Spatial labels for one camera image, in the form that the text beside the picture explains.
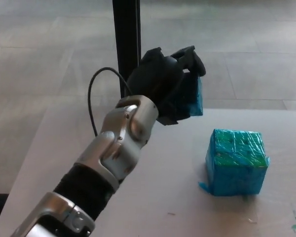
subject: table surface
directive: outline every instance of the table surface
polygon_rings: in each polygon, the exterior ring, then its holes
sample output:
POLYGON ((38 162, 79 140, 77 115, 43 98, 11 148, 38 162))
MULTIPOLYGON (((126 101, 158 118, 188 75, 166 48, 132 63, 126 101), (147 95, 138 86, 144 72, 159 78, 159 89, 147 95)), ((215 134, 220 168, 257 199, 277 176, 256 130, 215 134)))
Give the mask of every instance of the table surface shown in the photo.
MULTIPOLYGON (((96 124, 110 108, 94 109, 96 124)), ((47 110, 0 217, 17 228, 93 139, 87 107, 47 110)), ((205 110, 156 124, 135 170, 96 221, 93 237, 292 237, 296 235, 296 112, 205 110), (271 164, 260 195, 213 197, 198 187, 214 128, 260 131, 271 164)))

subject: plastic wrap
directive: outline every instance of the plastic wrap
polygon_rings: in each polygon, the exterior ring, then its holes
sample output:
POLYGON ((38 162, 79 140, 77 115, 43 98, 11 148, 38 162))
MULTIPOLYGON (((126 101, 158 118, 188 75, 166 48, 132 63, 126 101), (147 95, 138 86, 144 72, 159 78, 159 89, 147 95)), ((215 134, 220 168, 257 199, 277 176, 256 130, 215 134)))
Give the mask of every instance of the plastic wrap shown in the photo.
POLYGON ((261 133, 215 129, 206 165, 213 195, 258 194, 269 165, 261 133))

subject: black metal post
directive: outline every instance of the black metal post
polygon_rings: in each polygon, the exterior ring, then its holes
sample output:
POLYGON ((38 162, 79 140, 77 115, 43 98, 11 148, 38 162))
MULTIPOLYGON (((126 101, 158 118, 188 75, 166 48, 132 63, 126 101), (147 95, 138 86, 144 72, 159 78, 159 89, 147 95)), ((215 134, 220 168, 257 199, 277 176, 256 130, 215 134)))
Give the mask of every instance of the black metal post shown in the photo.
MULTIPOLYGON (((128 79, 141 59, 140 0, 112 0, 119 73, 128 79)), ((124 97, 124 86, 120 84, 124 97)))

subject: gray floor tile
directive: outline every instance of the gray floor tile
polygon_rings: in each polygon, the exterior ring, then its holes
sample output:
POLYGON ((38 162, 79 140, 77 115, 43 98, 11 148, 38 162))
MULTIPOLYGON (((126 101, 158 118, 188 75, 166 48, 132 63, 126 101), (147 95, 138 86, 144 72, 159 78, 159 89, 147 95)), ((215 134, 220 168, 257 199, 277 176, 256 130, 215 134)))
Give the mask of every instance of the gray floor tile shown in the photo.
POLYGON ((161 47, 163 50, 186 47, 183 23, 177 19, 151 19, 142 22, 142 50, 161 47))
MULTIPOLYGON (((87 95, 93 74, 102 67, 117 69, 116 52, 93 48, 76 50, 59 90, 60 95, 87 95)), ((92 87, 93 96, 120 95, 119 79, 109 71, 101 72, 92 87)))
POLYGON ((242 21, 272 21, 273 14, 260 0, 211 0, 212 19, 242 21))
POLYGON ((2 48, 0 94, 55 94, 73 50, 2 48))
POLYGON ((284 104, 288 110, 296 110, 296 100, 284 100, 284 104))
POLYGON ((12 6, 8 6, 8 10, 3 11, 1 9, 3 4, 1 4, 0 12, 20 16, 103 17, 108 16, 108 7, 111 6, 111 1, 103 0, 10 0, 8 2, 12 6))
POLYGON ((296 21, 296 0, 266 1, 270 11, 278 21, 296 21))
POLYGON ((46 96, 0 95, 0 192, 12 187, 51 102, 46 96))
POLYGON ((158 19, 212 19, 208 0, 151 0, 151 17, 158 19))
POLYGON ((239 21, 182 21, 181 45, 195 45, 203 52, 259 52, 249 28, 239 21))
POLYGON ((159 19, 275 20, 259 0, 152 0, 151 17, 159 19))
POLYGON ((225 55, 237 99, 296 100, 296 54, 225 55))
POLYGON ((45 47, 114 49, 114 21, 109 18, 58 17, 44 41, 45 47))
POLYGON ((285 110, 282 100, 212 100, 205 99, 203 107, 208 109, 240 110, 285 110))
POLYGON ((296 22, 248 23, 261 52, 296 53, 296 22))
POLYGON ((206 67, 202 78, 203 98, 235 99, 228 69, 222 53, 199 53, 206 67))
POLYGON ((0 16, 0 47, 38 47, 55 18, 0 16))

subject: robotic arm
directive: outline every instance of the robotic arm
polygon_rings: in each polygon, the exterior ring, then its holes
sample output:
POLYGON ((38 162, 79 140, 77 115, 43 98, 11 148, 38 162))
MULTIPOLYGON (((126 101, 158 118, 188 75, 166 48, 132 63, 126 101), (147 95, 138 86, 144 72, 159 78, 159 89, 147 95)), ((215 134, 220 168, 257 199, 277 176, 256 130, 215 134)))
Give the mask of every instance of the robotic arm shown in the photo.
MULTIPOLYGON (((206 73, 194 50, 190 46, 165 57, 161 48, 155 48, 145 54, 127 81, 137 95, 121 99, 106 115, 100 134, 12 237, 88 237, 92 233, 94 221, 136 166, 155 121, 171 125, 189 117, 171 99, 184 94, 180 85, 185 69, 196 78, 206 73)), ((185 87, 185 94, 190 89, 185 87)))
POLYGON ((157 118, 158 110, 147 97, 121 99, 106 115, 101 133, 12 237, 88 237, 110 197, 136 166, 157 118))

